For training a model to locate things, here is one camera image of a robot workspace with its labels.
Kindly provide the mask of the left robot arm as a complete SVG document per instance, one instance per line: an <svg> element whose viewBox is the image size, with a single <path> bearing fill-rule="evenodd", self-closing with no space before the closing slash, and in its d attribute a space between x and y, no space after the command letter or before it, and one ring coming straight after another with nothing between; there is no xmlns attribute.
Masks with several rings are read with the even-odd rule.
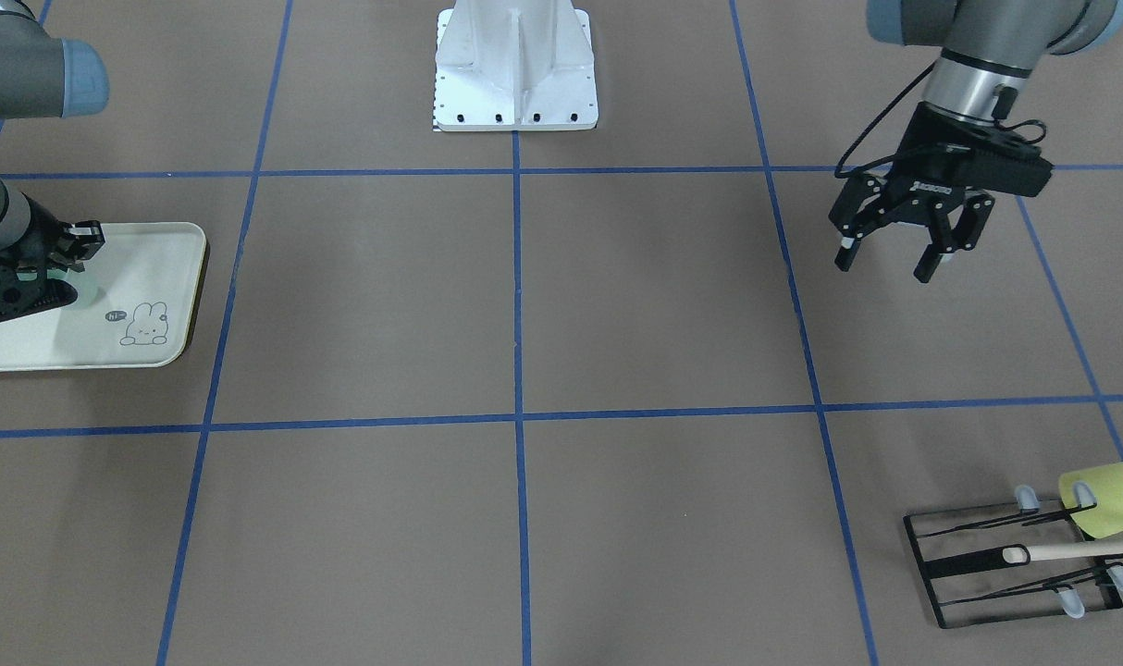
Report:
<svg viewBox="0 0 1123 666"><path fill-rule="evenodd" d="M1123 1L870 1L875 42L937 46L912 81L922 86L898 148L857 168L829 212L840 236L839 270L861 243L892 223L917 225L929 244L914 268L928 283L947 257L970 252L994 197L1035 197L1052 177L1040 139L1008 125L1032 71L1046 55L1072 55L1107 42L1123 25Z"/></svg>

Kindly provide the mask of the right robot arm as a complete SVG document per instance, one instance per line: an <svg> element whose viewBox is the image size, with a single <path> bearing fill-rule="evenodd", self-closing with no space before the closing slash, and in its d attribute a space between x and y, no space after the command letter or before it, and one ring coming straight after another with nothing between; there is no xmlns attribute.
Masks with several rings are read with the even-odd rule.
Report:
<svg viewBox="0 0 1123 666"><path fill-rule="evenodd" d="M109 94L91 45L53 37L22 1L0 1L0 119L90 117ZM75 303L67 276L102 246L101 223L63 222L0 177L0 322Z"/></svg>

